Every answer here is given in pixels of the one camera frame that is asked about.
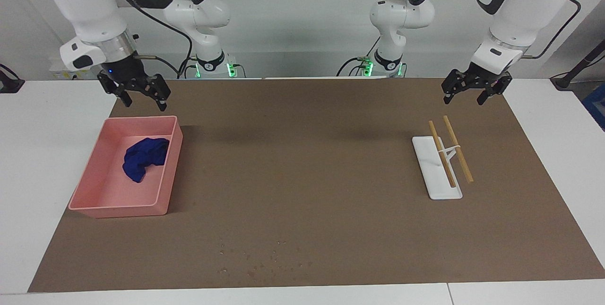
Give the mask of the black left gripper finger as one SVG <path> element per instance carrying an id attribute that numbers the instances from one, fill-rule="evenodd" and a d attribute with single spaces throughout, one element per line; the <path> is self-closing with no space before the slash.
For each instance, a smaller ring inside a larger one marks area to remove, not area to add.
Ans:
<path id="1" fill-rule="evenodd" d="M 451 71 L 441 83 L 441 89 L 444 93 L 443 101 L 449 105 L 456 94 L 467 90 L 466 72 Z"/>
<path id="2" fill-rule="evenodd" d="M 495 83 L 487 85 L 484 91 L 478 96 L 477 104 L 482 106 L 490 97 L 503 94 L 511 81 L 512 76 L 503 75 Z"/>

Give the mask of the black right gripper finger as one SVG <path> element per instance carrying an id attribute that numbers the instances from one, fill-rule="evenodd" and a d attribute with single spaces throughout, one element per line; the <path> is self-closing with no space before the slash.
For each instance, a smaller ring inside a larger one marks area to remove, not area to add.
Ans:
<path id="1" fill-rule="evenodd" d="M 99 74 L 97 74 L 97 80 L 100 82 L 100 85 L 103 87 L 104 92 L 106 92 L 109 95 L 117 96 L 117 98 L 119 100 L 121 100 L 121 102 L 123 102 L 123 104 L 126 107 L 130 107 L 130 105 L 132 104 L 132 99 L 130 98 L 130 95 L 128 94 L 128 92 L 125 90 L 124 85 L 115 83 L 104 72 L 99 72 Z"/>
<path id="2" fill-rule="evenodd" d="M 159 111 L 164 112 L 167 109 L 170 94 L 171 90 L 161 74 L 146 78 L 144 95 L 154 100 Z"/>

